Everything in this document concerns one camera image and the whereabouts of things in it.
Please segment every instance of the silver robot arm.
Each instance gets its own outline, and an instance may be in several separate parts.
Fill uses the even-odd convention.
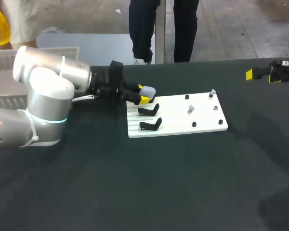
[[[27,109],[0,108],[0,147],[52,146],[61,139],[74,85],[50,69],[36,67],[27,87]]]
[[[154,88],[124,81],[121,63],[113,61],[105,71],[26,46],[17,52],[13,77],[27,86],[27,109],[0,109],[0,147],[58,143],[75,93],[136,105],[156,95]]]
[[[28,84],[31,72],[36,67],[50,69],[58,76],[69,80],[74,84],[76,93],[86,92],[91,81],[94,81],[88,64],[26,46],[17,52],[13,68],[14,79]]]

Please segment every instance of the wire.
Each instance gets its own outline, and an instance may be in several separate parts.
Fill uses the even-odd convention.
[[[82,101],[82,100],[94,100],[94,95],[85,95],[81,97],[74,98],[72,102]]]

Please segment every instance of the black pants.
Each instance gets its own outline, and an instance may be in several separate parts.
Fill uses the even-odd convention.
[[[189,62],[197,32],[199,0],[174,0],[175,48],[174,61]],[[152,60],[151,38],[154,33],[156,9],[160,0],[131,0],[130,37],[134,58]]]

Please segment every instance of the person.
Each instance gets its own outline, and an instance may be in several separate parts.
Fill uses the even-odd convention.
[[[175,48],[174,61],[189,62],[197,32],[199,0],[174,0]],[[152,61],[151,38],[154,33],[156,9],[160,0],[131,0],[130,37],[133,41],[135,64]]]
[[[0,0],[0,11],[10,28],[10,41],[1,44],[0,50],[18,50],[21,46],[36,48],[36,38],[41,33],[39,0]]]

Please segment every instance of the white board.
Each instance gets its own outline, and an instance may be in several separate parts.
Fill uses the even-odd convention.
[[[208,93],[190,94],[189,99],[185,99],[185,95],[173,95],[156,97],[153,103],[134,105],[127,102],[127,125],[130,138],[155,137],[155,136],[171,136],[192,134],[212,131],[225,131],[228,124],[222,111],[217,94],[209,97]],[[140,116],[138,108],[146,108],[153,110],[155,105],[159,103],[157,114],[152,116]],[[189,105],[193,105],[195,110],[188,112]],[[162,118],[162,124],[157,131],[141,130],[140,122],[155,124],[158,118]]]

